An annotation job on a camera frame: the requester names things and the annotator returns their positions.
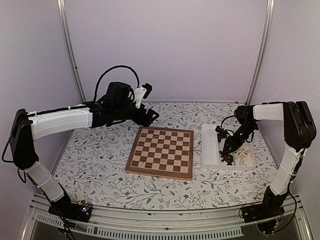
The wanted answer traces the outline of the wooden chessboard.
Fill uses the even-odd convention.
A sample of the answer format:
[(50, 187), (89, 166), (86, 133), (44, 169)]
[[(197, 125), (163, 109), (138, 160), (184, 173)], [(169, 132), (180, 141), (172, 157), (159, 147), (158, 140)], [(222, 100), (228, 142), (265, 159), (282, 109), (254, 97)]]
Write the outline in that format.
[(191, 181), (193, 150), (192, 130), (141, 126), (125, 171), (142, 176)]

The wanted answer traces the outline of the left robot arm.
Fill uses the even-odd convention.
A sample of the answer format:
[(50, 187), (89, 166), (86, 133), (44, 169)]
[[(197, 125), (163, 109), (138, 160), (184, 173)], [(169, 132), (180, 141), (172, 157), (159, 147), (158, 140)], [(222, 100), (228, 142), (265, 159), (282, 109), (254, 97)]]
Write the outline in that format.
[(146, 109), (142, 103), (152, 90), (148, 83), (133, 89), (127, 83), (114, 81), (99, 100), (42, 112), (19, 109), (5, 145), (11, 150), (11, 163), (55, 203), (55, 209), (63, 217), (70, 217), (75, 211), (74, 205), (63, 187), (40, 162), (34, 142), (62, 132), (110, 127), (127, 120), (148, 127), (159, 117), (157, 112)]

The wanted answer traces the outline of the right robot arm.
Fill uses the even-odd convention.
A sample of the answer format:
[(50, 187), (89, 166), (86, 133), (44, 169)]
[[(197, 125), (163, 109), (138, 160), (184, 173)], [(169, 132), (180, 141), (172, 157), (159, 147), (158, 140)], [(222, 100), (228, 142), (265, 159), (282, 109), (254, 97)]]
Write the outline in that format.
[(258, 130), (259, 121), (283, 122), (285, 149), (278, 172), (269, 189), (274, 196), (287, 194), (289, 183), (295, 178), (306, 150), (316, 138), (317, 129), (306, 101), (269, 102), (242, 105), (234, 111), (240, 127), (226, 138), (223, 154), (238, 150)]

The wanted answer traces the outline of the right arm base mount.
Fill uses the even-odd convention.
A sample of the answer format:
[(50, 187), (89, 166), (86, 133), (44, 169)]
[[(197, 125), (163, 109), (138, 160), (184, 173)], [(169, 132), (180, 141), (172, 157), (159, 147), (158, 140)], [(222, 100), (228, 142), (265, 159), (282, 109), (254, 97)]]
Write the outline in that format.
[[(283, 203), (288, 193), (275, 195), (269, 188), (266, 189), (262, 203), (249, 204), (242, 206), (239, 210), (240, 217), (245, 223), (266, 220), (276, 216), (281, 216), (285, 211)], [(265, 235), (273, 234), (280, 224), (275, 218), (269, 221), (264, 221), (257, 225), (258, 230)]]

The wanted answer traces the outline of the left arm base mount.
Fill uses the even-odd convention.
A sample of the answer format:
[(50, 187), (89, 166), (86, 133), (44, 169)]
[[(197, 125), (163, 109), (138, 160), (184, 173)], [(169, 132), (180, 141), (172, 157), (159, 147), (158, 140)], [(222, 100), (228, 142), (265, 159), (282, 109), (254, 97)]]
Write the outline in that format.
[(48, 212), (63, 219), (88, 223), (91, 218), (93, 205), (84, 200), (72, 202), (68, 195), (64, 195), (57, 201), (49, 200), (49, 203)]

